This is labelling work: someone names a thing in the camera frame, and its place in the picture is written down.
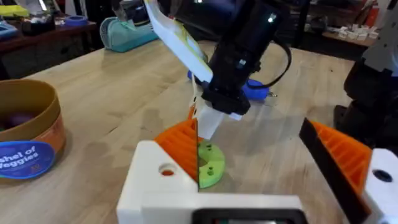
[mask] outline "green object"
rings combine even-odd
[[[204,189],[215,185],[223,176],[225,170],[225,156],[214,144],[203,140],[198,147],[200,159],[207,162],[199,167],[199,188]]]

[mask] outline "wooden table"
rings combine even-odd
[[[212,52],[214,45],[201,46]],[[213,143],[226,156],[222,180],[205,192],[299,195],[310,223],[341,223],[342,211],[299,139],[305,116],[332,125],[348,105],[343,82],[353,62],[293,49],[293,63],[242,121],[225,119]],[[275,45],[254,78],[284,66]],[[115,208],[136,144],[187,117],[187,69],[160,41],[125,54],[98,50],[30,76],[58,91],[67,130],[63,159],[37,180],[1,185],[0,223],[117,223]]]
[[[0,80],[10,78],[7,74],[6,68],[1,62],[1,57],[3,54],[13,50],[21,49],[23,47],[35,45],[41,42],[51,42],[71,35],[82,35],[83,49],[86,53],[88,53],[90,50],[86,32],[94,30],[96,27],[97,24],[95,22],[89,22],[87,25],[80,27],[57,26],[55,30],[51,30],[36,36],[26,36],[19,28],[20,31],[17,37],[0,42]]]

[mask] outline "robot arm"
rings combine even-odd
[[[398,155],[398,7],[382,28],[376,43],[351,69],[344,85],[353,99],[335,109],[335,128],[368,145]]]

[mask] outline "orange fins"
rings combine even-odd
[[[196,182],[198,182],[197,119],[188,119],[155,138],[163,150]]]
[[[370,209],[362,199],[372,150],[323,124],[305,119],[300,138],[310,151],[350,223],[362,223]]]

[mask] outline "round container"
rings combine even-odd
[[[55,163],[61,157],[65,146],[65,130],[55,89],[51,85],[37,80],[2,81],[0,82],[0,102],[0,121],[4,121],[8,116],[16,113],[35,115],[26,123],[0,131],[0,146],[9,143],[12,145],[13,141],[21,140],[46,142],[55,153],[55,158],[52,158]],[[3,152],[4,150],[13,150],[0,147],[0,150],[2,149]],[[10,162],[11,159],[0,151],[0,176],[3,176],[1,171],[4,168],[1,163]]]

